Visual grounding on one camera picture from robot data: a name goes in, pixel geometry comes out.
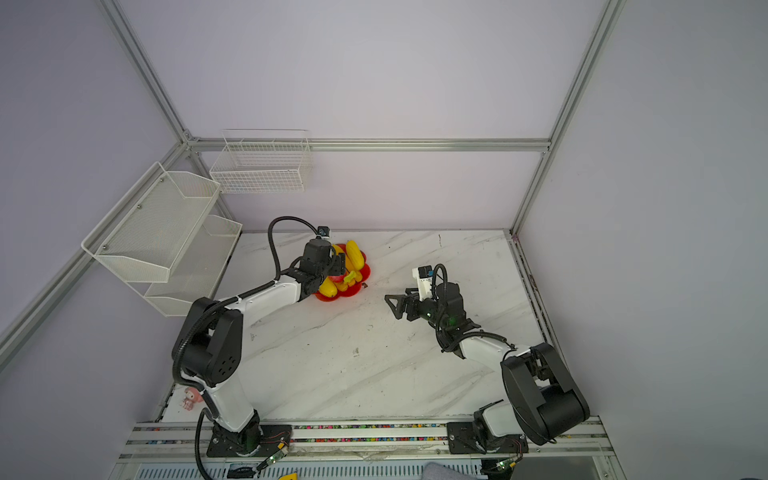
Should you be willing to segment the yellow fake fruit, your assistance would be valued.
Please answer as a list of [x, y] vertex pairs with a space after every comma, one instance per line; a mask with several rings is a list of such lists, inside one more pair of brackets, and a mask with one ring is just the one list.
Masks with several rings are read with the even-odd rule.
[[345, 244], [347, 269], [350, 271], [361, 271], [366, 263], [365, 256], [361, 252], [355, 241], [348, 241]]

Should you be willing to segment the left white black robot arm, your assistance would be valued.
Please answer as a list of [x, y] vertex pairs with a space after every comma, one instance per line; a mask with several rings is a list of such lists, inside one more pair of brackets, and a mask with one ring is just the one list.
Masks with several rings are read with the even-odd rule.
[[245, 330], [315, 294], [344, 266], [332, 243], [319, 237], [277, 278], [224, 300], [194, 301], [172, 348], [174, 381], [201, 394], [216, 425], [237, 434], [247, 430], [257, 413], [238, 377]]

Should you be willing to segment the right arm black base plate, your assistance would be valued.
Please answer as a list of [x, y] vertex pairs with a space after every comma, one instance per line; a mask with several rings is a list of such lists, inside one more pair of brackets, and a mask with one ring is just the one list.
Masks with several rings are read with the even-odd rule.
[[529, 446], [521, 434], [494, 437], [474, 422], [449, 422], [446, 424], [448, 450], [458, 454], [526, 454]]

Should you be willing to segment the yellow fake lemon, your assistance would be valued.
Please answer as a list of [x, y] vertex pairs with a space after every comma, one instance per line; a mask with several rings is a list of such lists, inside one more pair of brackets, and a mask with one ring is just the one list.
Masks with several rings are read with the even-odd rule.
[[338, 295], [338, 288], [336, 284], [330, 279], [326, 278], [320, 285], [317, 291], [317, 296], [324, 299], [333, 299]]

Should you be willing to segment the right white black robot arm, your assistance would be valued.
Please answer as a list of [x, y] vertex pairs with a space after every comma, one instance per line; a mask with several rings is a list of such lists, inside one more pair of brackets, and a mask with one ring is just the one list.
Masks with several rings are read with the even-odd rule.
[[517, 346], [485, 331], [464, 309], [458, 284], [408, 288], [384, 301], [398, 320], [424, 320], [443, 353], [489, 368], [501, 380], [504, 396], [473, 413], [470, 422], [448, 426], [453, 453], [518, 454], [529, 442], [541, 446], [591, 416], [590, 407], [554, 346]]

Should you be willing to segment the yellow fake banana bunch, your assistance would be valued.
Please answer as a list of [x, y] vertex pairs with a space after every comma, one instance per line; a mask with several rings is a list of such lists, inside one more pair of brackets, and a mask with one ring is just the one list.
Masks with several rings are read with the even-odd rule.
[[347, 270], [344, 275], [330, 277], [330, 280], [335, 285], [338, 292], [348, 291], [351, 287], [360, 283], [362, 279], [362, 272], [355, 269]]

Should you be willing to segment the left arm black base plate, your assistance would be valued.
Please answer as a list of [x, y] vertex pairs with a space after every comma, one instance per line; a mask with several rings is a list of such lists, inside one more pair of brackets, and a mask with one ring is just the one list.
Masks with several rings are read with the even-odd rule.
[[260, 424], [234, 433], [215, 424], [212, 432], [206, 451], [209, 458], [266, 458], [277, 452], [280, 443], [290, 443], [293, 428], [289, 424]]

